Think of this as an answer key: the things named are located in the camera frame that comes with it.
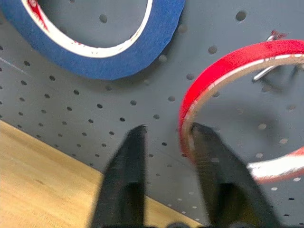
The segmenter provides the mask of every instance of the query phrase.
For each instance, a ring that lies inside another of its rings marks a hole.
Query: gray pegboard
[[[54,25],[72,39],[91,47],[109,48],[125,42],[137,31],[148,0],[38,2]]]
[[[300,0],[189,0],[180,32],[163,52],[166,58],[155,60],[137,75],[113,82],[81,78],[57,67],[35,52],[1,15],[0,115],[100,171],[124,134],[146,124],[148,195],[206,224],[194,168],[181,156],[178,145],[181,100],[191,79],[208,65],[237,48],[265,40],[274,29],[287,33],[288,38],[304,39],[300,29],[303,4]],[[246,12],[241,22],[236,20],[239,11]],[[218,128],[246,162],[281,156],[304,144],[303,76],[304,72],[293,66],[279,67],[255,84],[251,82],[253,74],[248,75],[212,98],[197,121]],[[260,124],[266,128],[259,130]],[[286,144],[280,143],[283,138],[288,139]],[[304,223],[303,180],[262,188],[284,223]]]

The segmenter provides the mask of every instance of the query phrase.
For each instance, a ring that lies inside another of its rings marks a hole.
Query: blue painter's tape roll
[[[148,0],[142,24],[110,48],[80,44],[48,20],[36,0],[0,0],[7,18],[31,46],[59,66],[88,77],[114,80],[146,68],[170,42],[185,0]]]

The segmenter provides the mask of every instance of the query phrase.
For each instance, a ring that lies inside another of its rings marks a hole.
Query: blue tape
[[[170,42],[185,0],[154,0],[148,22],[138,39],[112,57],[90,58],[52,41],[32,20],[21,0],[0,0],[0,7],[31,46],[59,66],[88,78],[114,80],[146,68]]]

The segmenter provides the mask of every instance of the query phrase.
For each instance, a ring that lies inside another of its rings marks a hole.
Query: red tape roll
[[[194,81],[179,113],[182,151],[194,161],[190,128],[202,105],[224,85],[269,66],[304,63],[304,41],[276,40],[253,44],[219,59]],[[283,157],[250,163],[251,175],[258,182],[273,182],[304,174],[304,147]]]

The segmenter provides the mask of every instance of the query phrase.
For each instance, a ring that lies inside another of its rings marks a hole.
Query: wooden workbench
[[[86,228],[102,174],[0,121],[0,227]],[[146,224],[199,223],[146,197]]]

